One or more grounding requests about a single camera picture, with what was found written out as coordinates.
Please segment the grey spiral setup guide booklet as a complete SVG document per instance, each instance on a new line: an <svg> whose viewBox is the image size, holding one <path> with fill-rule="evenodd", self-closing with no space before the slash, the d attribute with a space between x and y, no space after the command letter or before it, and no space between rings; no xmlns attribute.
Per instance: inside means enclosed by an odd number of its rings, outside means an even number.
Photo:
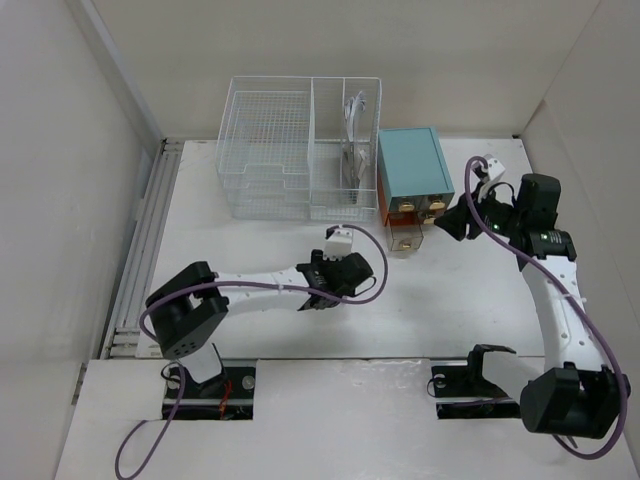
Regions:
<svg viewBox="0 0 640 480"><path fill-rule="evenodd" d="M369 147L360 136L366 105L366 93L360 90L349 97L343 107L342 188L346 203L351 205L358 203L361 190L369 186L371 157Z"/></svg>

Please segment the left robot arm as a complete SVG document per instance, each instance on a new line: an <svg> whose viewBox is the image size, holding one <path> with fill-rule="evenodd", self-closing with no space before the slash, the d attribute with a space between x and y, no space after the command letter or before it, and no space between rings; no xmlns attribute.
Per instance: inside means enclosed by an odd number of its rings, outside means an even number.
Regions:
<svg viewBox="0 0 640 480"><path fill-rule="evenodd" d="M329 260L314 250L306 263L261 274L223 274L194 262L145 302L141 331L164 359L181 365L201 396L217 394L224 366L212 336L225 319L270 310L308 311L354 304L358 289L376 278L359 253Z"/></svg>

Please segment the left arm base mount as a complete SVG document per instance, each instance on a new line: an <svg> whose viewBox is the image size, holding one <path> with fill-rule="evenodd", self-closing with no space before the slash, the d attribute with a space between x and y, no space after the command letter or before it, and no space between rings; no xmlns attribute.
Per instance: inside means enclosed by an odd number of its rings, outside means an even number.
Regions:
<svg viewBox="0 0 640 480"><path fill-rule="evenodd" d="M256 360L224 360L222 379L209 384L196 383L185 371L169 364L161 371L164 395L161 415L169 419L178 404L174 420L248 421L253 419L257 374Z"/></svg>

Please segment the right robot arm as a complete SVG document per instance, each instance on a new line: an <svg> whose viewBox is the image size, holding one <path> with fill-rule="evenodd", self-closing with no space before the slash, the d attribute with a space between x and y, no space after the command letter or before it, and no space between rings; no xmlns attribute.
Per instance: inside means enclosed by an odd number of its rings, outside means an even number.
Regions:
<svg viewBox="0 0 640 480"><path fill-rule="evenodd" d="M532 433L616 441L630 384L583 307L572 238L556 227L560 182L526 174L516 198L504 203L495 194L499 175L483 167L471 172L477 186L467 186L436 224L458 241L486 233L516 256L539 320L545 365L537 373L509 347L477 345L463 369L465 386L477 394L498 387L517 402Z"/></svg>

